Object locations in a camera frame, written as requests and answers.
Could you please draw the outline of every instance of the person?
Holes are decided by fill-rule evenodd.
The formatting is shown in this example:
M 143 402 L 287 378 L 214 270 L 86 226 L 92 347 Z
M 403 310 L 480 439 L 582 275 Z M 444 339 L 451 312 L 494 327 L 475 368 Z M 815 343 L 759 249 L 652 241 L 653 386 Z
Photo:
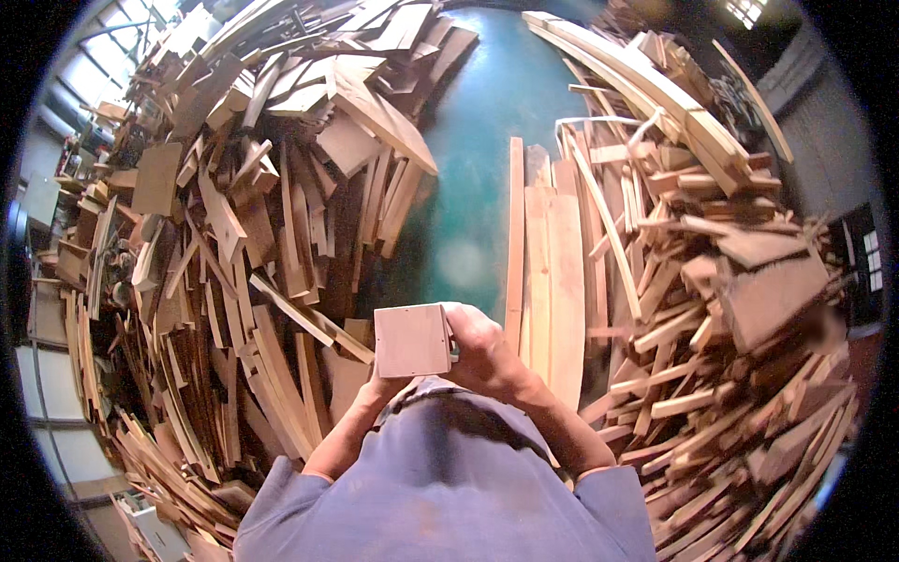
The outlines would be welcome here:
M 634 469 L 616 466 L 499 325 L 443 306 L 459 348 L 446 378 L 407 385 L 375 365 L 301 472 L 275 460 L 235 559 L 655 561 Z

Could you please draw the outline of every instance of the blue shirt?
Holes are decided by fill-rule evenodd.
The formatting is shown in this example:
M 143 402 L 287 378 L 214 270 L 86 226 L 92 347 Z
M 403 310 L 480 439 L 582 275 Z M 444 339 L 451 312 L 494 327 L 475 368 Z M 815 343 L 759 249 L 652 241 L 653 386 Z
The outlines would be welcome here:
M 275 460 L 236 560 L 652 560 L 631 467 L 568 491 L 521 411 L 468 391 L 407 400 L 333 484 Z

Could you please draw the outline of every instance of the wood pile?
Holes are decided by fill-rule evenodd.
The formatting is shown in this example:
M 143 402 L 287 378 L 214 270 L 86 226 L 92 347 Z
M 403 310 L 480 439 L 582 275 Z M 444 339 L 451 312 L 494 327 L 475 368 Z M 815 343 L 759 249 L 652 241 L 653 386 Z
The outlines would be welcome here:
M 437 174 L 415 123 L 477 39 L 440 11 L 255 0 L 199 52 L 167 32 L 129 108 L 95 111 L 109 160 L 63 184 L 77 219 L 52 265 L 85 416 L 161 517 L 217 547 L 369 376 L 355 297 Z
M 659 560 L 773 559 L 858 407 L 825 221 L 661 65 L 523 17 L 613 119 L 561 120 L 558 162 L 512 139 L 507 337 L 637 470 Z M 607 391 L 579 404 L 607 344 Z

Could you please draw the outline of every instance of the workshop floor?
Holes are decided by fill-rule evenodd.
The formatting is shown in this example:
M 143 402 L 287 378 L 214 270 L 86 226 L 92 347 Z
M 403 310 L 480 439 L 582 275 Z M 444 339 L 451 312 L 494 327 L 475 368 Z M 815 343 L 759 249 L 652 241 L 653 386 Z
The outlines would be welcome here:
M 559 11 L 574 10 L 560 3 Z M 581 6 L 584 20 L 599 6 Z M 480 35 L 445 92 L 423 116 L 440 175 L 425 178 L 394 258 L 362 286 L 361 315 L 373 308 L 458 300 L 502 323 L 508 253 L 509 137 L 558 159 L 555 120 L 586 116 L 569 93 L 573 77 L 558 52 L 521 15 L 491 8 L 448 11 Z

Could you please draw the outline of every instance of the small wooden box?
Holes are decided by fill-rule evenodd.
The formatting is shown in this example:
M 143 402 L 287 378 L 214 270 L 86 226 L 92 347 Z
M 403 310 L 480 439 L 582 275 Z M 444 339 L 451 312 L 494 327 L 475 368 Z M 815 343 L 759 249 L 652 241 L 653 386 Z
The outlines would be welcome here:
M 385 379 L 450 370 L 450 336 L 439 304 L 375 310 L 375 362 Z

